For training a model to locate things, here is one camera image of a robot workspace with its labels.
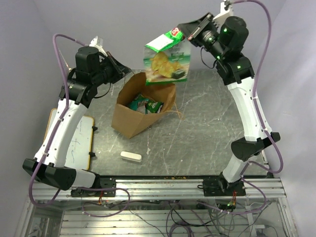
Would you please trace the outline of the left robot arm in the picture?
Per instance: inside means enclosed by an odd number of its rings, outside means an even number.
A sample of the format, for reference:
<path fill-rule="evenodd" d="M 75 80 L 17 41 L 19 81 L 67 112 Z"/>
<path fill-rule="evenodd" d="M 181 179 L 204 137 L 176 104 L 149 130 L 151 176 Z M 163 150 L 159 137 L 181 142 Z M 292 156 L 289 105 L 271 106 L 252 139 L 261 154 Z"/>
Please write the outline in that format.
<path fill-rule="evenodd" d="M 93 172 L 65 166 L 72 137 L 81 118 L 103 84 L 114 84 L 131 70 L 100 46 L 83 46 L 75 55 L 76 66 L 64 80 L 56 117 L 34 158 L 23 162 L 23 169 L 38 181 L 59 190 L 83 187 L 89 196 L 100 192 Z"/>

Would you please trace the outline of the green Cheetos chips bag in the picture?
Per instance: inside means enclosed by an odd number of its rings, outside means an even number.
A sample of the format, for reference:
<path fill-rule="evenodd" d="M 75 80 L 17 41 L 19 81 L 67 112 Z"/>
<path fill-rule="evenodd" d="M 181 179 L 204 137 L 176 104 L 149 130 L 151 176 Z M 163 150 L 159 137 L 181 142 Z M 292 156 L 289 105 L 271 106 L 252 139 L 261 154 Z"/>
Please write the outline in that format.
<path fill-rule="evenodd" d="M 146 85 L 186 81 L 190 68 L 191 44 L 178 27 L 144 46 Z"/>

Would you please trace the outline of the brown paper bag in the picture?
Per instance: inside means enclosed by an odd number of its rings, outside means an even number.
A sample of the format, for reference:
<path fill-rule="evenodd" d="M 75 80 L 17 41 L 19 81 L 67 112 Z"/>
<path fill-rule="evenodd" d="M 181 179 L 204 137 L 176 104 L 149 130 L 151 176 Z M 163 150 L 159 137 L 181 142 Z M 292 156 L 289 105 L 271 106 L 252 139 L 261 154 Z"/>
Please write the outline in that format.
<path fill-rule="evenodd" d="M 175 84 L 146 85 L 145 73 L 137 73 L 118 94 L 112 128 L 130 139 L 172 112 L 175 98 Z"/>

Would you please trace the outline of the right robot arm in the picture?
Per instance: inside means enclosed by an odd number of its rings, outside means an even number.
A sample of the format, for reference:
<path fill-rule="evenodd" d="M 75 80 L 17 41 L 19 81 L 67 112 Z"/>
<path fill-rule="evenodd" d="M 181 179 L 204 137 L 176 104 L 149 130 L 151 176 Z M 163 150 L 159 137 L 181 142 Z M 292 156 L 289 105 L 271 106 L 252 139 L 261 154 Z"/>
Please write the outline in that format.
<path fill-rule="evenodd" d="M 244 136 L 231 143 L 232 157 L 214 186 L 226 196 L 239 186 L 246 164 L 279 141 L 280 134 L 273 132 L 265 119 L 254 88 L 254 70 L 242 53 L 249 35 L 245 21 L 228 16 L 217 23 L 207 13 L 198 20 L 178 24 L 178 28 L 192 45 L 205 49 L 215 58 L 217 73 L 231 93 L 242 121 Z"/>

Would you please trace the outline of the teal snack packet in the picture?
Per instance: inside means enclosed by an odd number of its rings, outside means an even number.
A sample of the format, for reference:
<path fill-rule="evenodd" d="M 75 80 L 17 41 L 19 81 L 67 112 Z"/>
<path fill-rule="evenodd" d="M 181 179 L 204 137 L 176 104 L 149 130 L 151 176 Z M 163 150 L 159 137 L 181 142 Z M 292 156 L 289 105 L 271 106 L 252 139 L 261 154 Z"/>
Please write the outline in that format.
<path fill-rule="evenodd" d="M 127 107 L 133 111 L 140 112 L 142 114 L 146 114 L 145 105 L 149 101 L 148 98 L 144 97 L 141 94 L 138 94 L 128 105 Z"/>

